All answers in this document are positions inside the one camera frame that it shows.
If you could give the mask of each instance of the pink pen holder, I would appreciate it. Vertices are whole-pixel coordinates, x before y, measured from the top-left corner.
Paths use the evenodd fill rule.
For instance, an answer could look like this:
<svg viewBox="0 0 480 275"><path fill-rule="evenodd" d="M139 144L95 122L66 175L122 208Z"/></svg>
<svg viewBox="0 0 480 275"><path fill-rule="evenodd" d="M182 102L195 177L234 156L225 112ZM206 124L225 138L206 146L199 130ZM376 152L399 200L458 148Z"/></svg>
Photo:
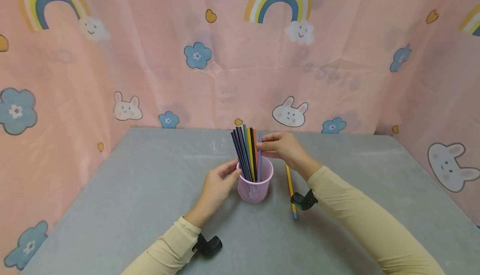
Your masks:
<svg viewBox="0 0 480 275"><path fill-rule="evenodd" d="M273 177L273 165L267 158L262 157L262 169L260 170L261 182L255 183L246 180L243 173L240 174L238 192L240 197L249 203L262 202L268 193L268 185Z"/></svg>

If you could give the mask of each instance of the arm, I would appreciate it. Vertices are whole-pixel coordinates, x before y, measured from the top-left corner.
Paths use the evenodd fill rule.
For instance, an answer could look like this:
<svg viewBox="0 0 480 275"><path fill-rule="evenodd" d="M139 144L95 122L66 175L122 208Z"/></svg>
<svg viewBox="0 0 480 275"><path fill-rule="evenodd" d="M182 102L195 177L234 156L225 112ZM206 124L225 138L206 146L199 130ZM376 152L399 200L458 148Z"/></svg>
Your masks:
<svg viewBox="0 0 480 275"><path fill-rule="evenodd" d="M386 274L445 274L400 222L329 168L321 167L307 184L319 205L353 234Z"/></svg>
<svg viewBox="0 0 480 275"><path fill-rule="evenodd" d="M217 211L240 176L237 160L211 170L195 207L140 254L122 275L174 275L190 262L203 225Z"/></svg>
<svg viewBox="0 0 480 275"><path fill-rule="evenodd" d="M263 155L281 158L307 181L329 213L389 275L443 275L433 257L391 214L312 158L291 133L272 133L258 144Z"/></svg>

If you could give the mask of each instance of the table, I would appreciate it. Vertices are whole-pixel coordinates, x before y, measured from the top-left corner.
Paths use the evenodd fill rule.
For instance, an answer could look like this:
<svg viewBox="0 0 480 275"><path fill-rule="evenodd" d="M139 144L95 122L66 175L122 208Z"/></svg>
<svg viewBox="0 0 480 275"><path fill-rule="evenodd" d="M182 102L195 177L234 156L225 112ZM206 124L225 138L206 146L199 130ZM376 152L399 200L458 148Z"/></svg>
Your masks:
<svg viewBox="0 0 480 275"><path fill-rule="evenodd" d="M446 274L480 270L480 232L395 139L296 136L320 162L391 212ZM22 274L120 274L195 204L206 172L234 157L228 131L130 129ZM293 220L285 165L272 163L266 200L249 204L233 189L203 230L208 240L220 237L223 249L210 260L195 256L180 274L381 274L319 207ZM295 191L308 191L295 172L292 181Z"/></svg>

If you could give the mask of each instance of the hand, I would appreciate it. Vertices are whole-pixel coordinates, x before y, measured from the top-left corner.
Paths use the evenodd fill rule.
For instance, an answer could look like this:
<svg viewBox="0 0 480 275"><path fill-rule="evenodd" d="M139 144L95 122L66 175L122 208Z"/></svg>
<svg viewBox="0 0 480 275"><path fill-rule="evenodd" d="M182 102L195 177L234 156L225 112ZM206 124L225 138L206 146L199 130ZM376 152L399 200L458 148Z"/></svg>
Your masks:
<svg viewBox="0 0 480 275"><path fill-rule="evenodd" d="M226 162L208 171L202 193L195 207L184 217L190 224L202 228L227 199L230 190L240 177L238 159Z"/></svg>
<svg viewBox="0 0 480 275"><path fill-rule="evenodd" d="M284 160L288 167L297 171L305 181L322 167L289 132L265 135L257 146L262 149L262 156Z"/></svg>

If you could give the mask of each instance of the beige sleeve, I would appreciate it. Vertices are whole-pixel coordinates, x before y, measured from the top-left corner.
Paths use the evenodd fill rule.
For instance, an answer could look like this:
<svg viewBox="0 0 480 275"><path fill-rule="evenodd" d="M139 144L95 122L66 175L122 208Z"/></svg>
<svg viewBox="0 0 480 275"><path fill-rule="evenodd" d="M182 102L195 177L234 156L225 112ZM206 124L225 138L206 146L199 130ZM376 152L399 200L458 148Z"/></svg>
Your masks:
<svg viewBox="0 0 480 275"><path fill-rule="evenodd" d="M122 275L173 275L190 262L200 229L179 218Z"/></svg>
<svg viewBox="0 0 480 275"><path fill-rule="evenodd" d="M386 274L445 274L400 222L329 168L320 168L307 184L319 205L357 238Z"/></svg>

